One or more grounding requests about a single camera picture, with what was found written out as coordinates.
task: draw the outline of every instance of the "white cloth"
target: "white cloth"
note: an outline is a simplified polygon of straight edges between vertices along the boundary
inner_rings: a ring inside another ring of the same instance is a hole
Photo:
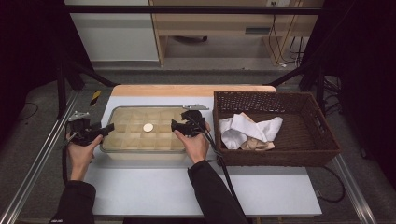
[[[264,143],[275,140],[283,119],[254,122],[245,114],[234,114],[233,118],[219,120],[221,140],[228,149],[238,149],[248,140],[248,136]]]

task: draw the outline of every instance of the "person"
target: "person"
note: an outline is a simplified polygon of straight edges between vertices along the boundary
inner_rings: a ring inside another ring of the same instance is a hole
[[[209,143],[204,135],[200,133],[189,138],[177,130],[174,133],[184,144],[187,155],[193,163],[187,173],[197,202],[204,214],[205,222],[209,224],[248,223],[232,194],[206,160]],[[69,144],[68,156],[71,161],[72,172],[61,196],[58,210],[49,224],[94,223],[92,208],[96,190],[94,186],[83,182],[83,180],[91,162],[93,150],[102,139],[103,136],[99,135],[86,147],[73,143]]]

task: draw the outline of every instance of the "crumpled cloth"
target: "crumpled cloth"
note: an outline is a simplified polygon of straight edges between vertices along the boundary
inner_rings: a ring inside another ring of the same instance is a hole
[[[221,140],[228,149],[269,150],[282,126],[283,119],[254,122],[245,113],[234,114],[233,118],[219,120]]]

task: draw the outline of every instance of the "black jacket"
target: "black jacket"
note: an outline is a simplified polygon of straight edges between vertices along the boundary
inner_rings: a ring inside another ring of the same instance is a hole
[[[207,223],[248,223],[230,191],[207,161],[197,162],[188,173]],[[92,185],[69,181],[61,196],[58,211],[49,223],[94,223],[92,208],[95,194]]]

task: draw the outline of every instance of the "brown basket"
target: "brown basket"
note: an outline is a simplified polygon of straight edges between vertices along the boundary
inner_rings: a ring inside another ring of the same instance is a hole
[[[215,91],[213,122],[217,149],[229,166],[324,166],[341,152],[311,93]],[[246,113],[255,122],[281,117],[282,126],[268,151],[227,149],[219,119]]]

